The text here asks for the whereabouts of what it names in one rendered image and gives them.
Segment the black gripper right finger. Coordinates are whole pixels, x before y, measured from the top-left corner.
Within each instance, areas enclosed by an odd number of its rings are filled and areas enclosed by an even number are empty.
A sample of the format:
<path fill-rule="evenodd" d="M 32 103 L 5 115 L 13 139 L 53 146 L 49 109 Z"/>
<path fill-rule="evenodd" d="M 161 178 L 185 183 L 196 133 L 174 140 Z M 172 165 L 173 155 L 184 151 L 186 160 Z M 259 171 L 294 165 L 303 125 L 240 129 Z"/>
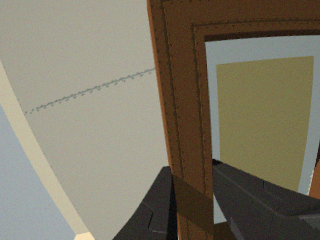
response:
<path fill-rule="evenodd" d="M 320 200 L 212 159 L 213 196 L 236 240 L 320 240 Z"/>

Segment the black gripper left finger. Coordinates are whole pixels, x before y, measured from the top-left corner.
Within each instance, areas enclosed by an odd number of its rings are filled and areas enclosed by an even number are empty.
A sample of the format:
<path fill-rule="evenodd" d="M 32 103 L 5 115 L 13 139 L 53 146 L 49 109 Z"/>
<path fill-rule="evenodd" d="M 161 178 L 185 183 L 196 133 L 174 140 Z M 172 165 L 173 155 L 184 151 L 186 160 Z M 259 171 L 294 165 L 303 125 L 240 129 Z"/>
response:
<path fill-rule="evenodd" d="M 160 169 L 141 201 L 143 203 L 112 240 L 179 240 L 171 167 Z"/>

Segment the brown wooden picture frame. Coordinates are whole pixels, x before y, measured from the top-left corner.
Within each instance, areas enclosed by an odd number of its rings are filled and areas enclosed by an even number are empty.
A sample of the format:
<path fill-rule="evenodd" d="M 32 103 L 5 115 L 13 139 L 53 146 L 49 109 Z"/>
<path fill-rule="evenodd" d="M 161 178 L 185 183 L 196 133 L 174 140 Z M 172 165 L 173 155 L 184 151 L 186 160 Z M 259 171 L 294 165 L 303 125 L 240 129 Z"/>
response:
<path fill-rule="evenodd" d="M 212 159 L 320 200 L 320 0 L 147 0 L 179 240 L 236 240 Z"/>

